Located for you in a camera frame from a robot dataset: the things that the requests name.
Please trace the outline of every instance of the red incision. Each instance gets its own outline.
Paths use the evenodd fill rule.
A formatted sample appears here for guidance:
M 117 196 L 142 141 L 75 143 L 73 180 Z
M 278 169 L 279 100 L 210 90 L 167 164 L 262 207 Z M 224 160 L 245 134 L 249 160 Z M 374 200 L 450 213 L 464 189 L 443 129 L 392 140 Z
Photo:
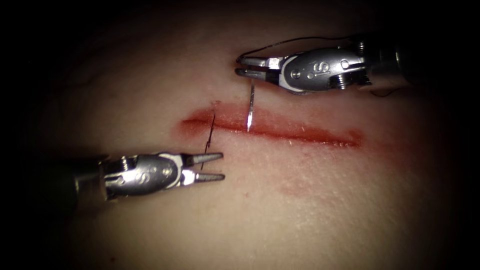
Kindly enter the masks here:
M 248 106 L 219 101 L 212 103 L 211 107 L 194 111 L 177 127 L 185 136 L 195 137 L 203 134 L 202 132 L 211 128 L 214 113 L 213 126 L 216 130 L 235 131 L 237 134 L 320 143 L 335 147 L 359 147 L 363 138 L 355 129 L 347 130 L 346 135 L 334 135 L 325 129 L 309 127 L 302 122 L 293 121 L 259 107 L 253 112 L 253 124 L 250 132 L 247 132 Z

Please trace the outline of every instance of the skin surface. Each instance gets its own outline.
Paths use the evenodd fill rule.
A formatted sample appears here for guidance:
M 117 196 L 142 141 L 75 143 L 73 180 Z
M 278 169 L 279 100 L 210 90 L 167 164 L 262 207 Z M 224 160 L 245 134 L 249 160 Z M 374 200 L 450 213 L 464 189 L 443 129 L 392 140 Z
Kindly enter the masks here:
M 442 103 L 418 89 L 296 96 L 256 82 L 252 130 L 239 130 L 250 80 L 234 73 L 238 55 L 376 28 L 360 6 L 245 6 L 142 10 L 80 46 L 62 91 L 43 106 L 34 144 L 76 157 L 202 153 L 209 118 L 192 120 L 215 112 L 208 151 L 224 159 L 203 171 L 226 179 L 79 213 L 56 229 L 51 248 L 69 268 L 436 267 L 452 218 Z M 335 44 L 302 41 L 258 55 Z M 338 142 L 295 137 L 302 127 Z

